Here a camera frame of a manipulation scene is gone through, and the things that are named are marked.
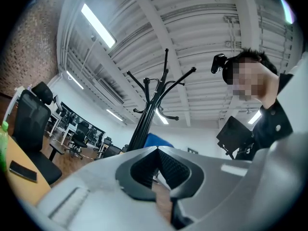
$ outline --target dark hair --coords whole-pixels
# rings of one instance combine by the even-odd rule
[[[243,57],[249,57],[257,62],[259,62],[259,59],[261,58],[261,64],[264,65],[266,68],[268,68],[271,72],[273,72],[275,75],[278,75],[277,68],[274,64],[272,64],[268,58],[268,56],[264,53],[264,51],[256,51],[252,49],[243,48],[243,51],[239,53],[235,58],[239,60]]]

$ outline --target brick wall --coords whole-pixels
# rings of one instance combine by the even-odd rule
[[[57,73],[56,37],[64,0],[33,0],[21,16],[0,57],[0,92],[48,83]]]

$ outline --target plastic bottle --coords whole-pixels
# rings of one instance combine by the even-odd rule
[[[6,171],[6,149],[9,140],[8,127],[9,124],[3,121],[0,128],[0,167],[2,172]]]

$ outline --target coat rack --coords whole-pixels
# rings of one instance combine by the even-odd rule
[[[166,118],[166,119],[172,119],[172,120],[179,120],[178,116],[167,116],[163,113],[163,108],[160,106],[160,103],[162,99],[166,96],[168,92],[170,92],[171,89],[173,89],[177,84],[185,85],[184,83],[181,83],[182,80],[184,80],[188,75],[192,74],[196,71],[195,67],[192,67],[191,70],[189,70],[186,74],[184,74],[181,78],[179,78],[177,81],[168,81],[166,82],[167,74],[169,70],[167,69],[167,59],[168,59],[168,49],[165,49],[165,63],[164,63],[164,71],[161,79],[157,78],[144,78],[143,83],[144,86],[133,76],[133,74],[130,71],[127,71],[127,74],[140,86],[140,88],[143,90],[145,94],[146,99],[146,105],[143,111],[139,111],[137,109],[134,109],[133,111],[136,113],[142,114],[139,122],[136,126],[136,129],[134,131],[134,134],[130,140],[127,152],[137,150],[144,147],[145,141],[147,139],[147,135],[149,133],[153,117],[155,115],[155,111],[157,109],[158,113]],[[155,92],[153,93],[151,99],[149,94],[149,84],[151,80],[157,81],[157,86],[155,89]]]

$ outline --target black jacket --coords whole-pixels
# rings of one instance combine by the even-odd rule
[[[278,93],[292,76],[280,74]],[[293,132],[291,124],[277,100],[269,109],[261,106],[260,112],[262,117],[252,130],[253,137],[246,143],[249,145],[246,148],[240,148],[235,159],[253,160],[259,149],[269,148],[276,140],[280,140]]]

